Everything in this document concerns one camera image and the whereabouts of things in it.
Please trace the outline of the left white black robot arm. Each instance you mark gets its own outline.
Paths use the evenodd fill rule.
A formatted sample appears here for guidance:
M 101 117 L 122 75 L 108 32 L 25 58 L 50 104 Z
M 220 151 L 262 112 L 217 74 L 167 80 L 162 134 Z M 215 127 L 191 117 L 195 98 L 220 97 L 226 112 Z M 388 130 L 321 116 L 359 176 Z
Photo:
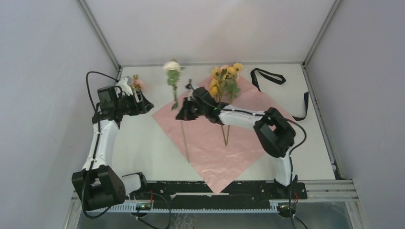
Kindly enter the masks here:
M 89 154 L 82 169 L 72 174 L 82 211 L 89 219 L 125 202 L 125 184 L 111 166 L 115 139 L 124 116 L 146 114 L 154 108 L 143 95 L 137 75 L 116 79 L 114 85 L 99 88 L 97 95 L 98 103 L 91 101 L 94 114 Z

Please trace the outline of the pink bud fake flower stem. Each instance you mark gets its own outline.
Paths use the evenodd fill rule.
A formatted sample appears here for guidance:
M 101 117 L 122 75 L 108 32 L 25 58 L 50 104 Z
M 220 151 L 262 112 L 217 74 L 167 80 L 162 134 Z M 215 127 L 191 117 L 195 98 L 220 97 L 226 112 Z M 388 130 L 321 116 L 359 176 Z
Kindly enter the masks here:
M 139 76 L 137 74 L 135 74 L 135 75 L 133 75 L 133 82 L 131 84 L 131 87 L 133 90 L 144 91 L 146 88 L 146 85 L 141 79 L 139 79 Z

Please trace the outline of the purple pink wrapping paper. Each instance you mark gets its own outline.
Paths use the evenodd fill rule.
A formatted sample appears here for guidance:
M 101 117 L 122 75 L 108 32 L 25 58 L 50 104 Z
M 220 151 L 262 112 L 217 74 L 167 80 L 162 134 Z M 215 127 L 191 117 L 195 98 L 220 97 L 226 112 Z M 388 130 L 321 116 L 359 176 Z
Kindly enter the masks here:
M 165 80 L 148 89 L 155 108 L 148 126 L 152 180 L 204 181 L 218 194 L 235 180 L 272 180 L 283 173 L 280 159 L 268 155 L 253 129 L 230 128 L 224 144 L 221 126 L 199 117 L 175 119 L 172 89 Z

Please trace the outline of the white fake flower stem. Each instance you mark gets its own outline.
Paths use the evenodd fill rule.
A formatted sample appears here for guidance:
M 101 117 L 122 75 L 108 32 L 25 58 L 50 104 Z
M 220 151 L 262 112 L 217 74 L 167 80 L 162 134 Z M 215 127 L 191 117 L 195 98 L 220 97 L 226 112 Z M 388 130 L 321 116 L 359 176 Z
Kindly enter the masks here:
M 172 111 L 175 109 L 180 111 L 177 83 L 180 81 L 180 75 L 184 69 L 185 69 L 185 67 L 182 67 L 175 59 L 172 59 L 171 61 L 166 62 L 163 65 L 163 70 L 167 75 L 167 84 L 172 87 L 172 94 L 173 94 L 173 100 L 174 100 L 174 104 L 171 107 Z M 183 121 L 180 121 L 180 124 L 181 124 L 181 132 L 182 132 L 182 137 L 183 137 L 184 149 L 186 152 L 186 159 L 188 162 L 190 162 L 189 150 L 188 150 L 188 146 L 187 146 L 187 140 L 186 140 L 186 134 L 185 134 Z

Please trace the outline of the yellow fake flower stem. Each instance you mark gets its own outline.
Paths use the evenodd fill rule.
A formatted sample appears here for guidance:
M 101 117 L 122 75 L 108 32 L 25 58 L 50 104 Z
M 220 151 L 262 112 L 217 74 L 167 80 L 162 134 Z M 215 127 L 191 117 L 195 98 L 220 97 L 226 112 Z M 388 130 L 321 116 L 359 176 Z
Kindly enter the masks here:
M 223 65 L 222 67 L 215 67 L 212 70 L 212 80 L 209 86 L 209 94 L 216 102 L 225 102 L 229 99 L 229 104 L 237 98 L 241 89 L 238 87 L 238 80 L 240 78 L 239 72 L 242 70 L 241 63 L 233 65 Z

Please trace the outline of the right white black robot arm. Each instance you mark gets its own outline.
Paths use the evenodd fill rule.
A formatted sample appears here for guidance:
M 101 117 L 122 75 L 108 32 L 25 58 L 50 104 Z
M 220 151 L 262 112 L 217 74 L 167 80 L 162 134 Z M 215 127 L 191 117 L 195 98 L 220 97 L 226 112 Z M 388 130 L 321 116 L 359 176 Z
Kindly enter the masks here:
M 186 85 L 189 95 L 184 98 L 177 120 L 191 121 L 204 116 L 213 124 L 235 125 L 253 130 L 264 151 L 276 159 L 276 192 L 281 198 L 289 198 L 295 192 L 291 153 L 301 146 L 295 144 L 296 132 L 292 125 L 301 128 L 293 120 L 284 118 L 273 107 L 266 111 L 253 111 L 235 107 L 224 102 L 216 102 L 204 87 Z

